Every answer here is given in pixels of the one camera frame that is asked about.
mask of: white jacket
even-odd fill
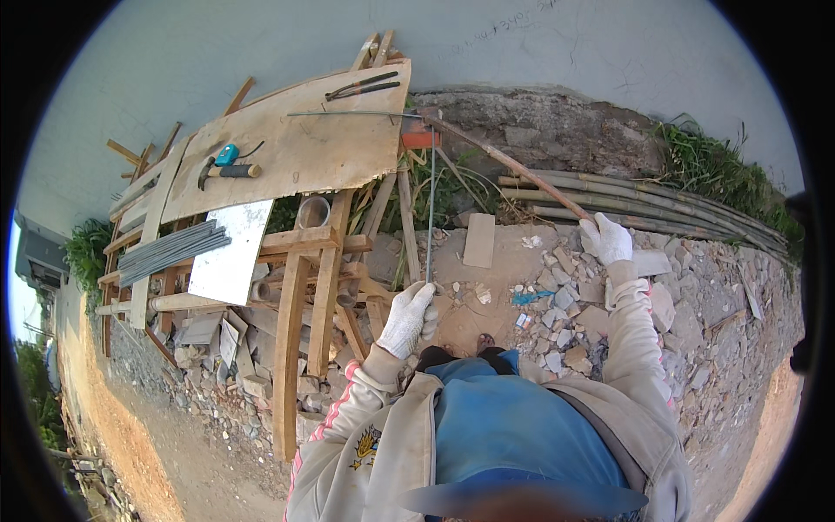
[[[544,386],[589,420],[630,488],[649,497],[643,520],[685,520],[691,474],[667,406],[671,391],[650,318],[645,293],[650,286],[635,278],[631,261],[617,261],[608,272],[615,284],[615,311],[605,384],[564,378]],[[402,397],[390,404],[403,364],[372,345],[362,365],[347,365],[345,392],[296,451],[284,520],[423,520],[422,514],[400,508],[397,497],[435,483],[434,407],[443,384],[416,373]]]

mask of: work glove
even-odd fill
[[[377,345],[398,359],[406,359],[421,338],[431,339],[438,327],[438,309],[432,305],[434,296],[435,285],[421,281],[397,294]]]
[[[589,220],[580,220],[580,229],[589,237],[597,258],[608,266],[615,261],[632,261],[632,236],[617,223],[613,223],[602,212],[595,214],[597,226]]]

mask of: jacket sleeve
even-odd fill
[[[397,391],[397,372],[404,364],[376,344],[372,344],[362,365],[356,360],[348,363],[345,391],[296,451],[284,521],[319,518],[342,449],[361,423],[388,405],[392,393]]]
[[[664,382],[658,333],[652,324],[650,283],[635,276],[632,261],[616,261],[607,267],[614,287],[615,311],[609,319],[609,358],[603,381],[616,388],[676,432],[667,406],[670,387]]]

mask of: hammer head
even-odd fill
[[[200,177],[197,178],[197,188],[200,190],[206,190],[206,178],[209,177],[209,170],[215,166],[215,157],[209,156],[209,159],[206,160],[206,164],[203,165],[203,170],[200,171]]]

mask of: jacket logo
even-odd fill
[[[357,446],[354,448],[354,451],[357,453],[357,460],[354,460],[353,464],[348,464],[348,467],[353,468],[354,471],[357,471],[363,464],[362,460],[369,456],[371,457],[371,459],[365,464],[373,466],[374,455],[377,454],[377,446],[378,444],[380,444],[381,435],[382,432],[379,429],[374,428],[373,424],[369,426],[362,433],[362,436],[357,441]]]

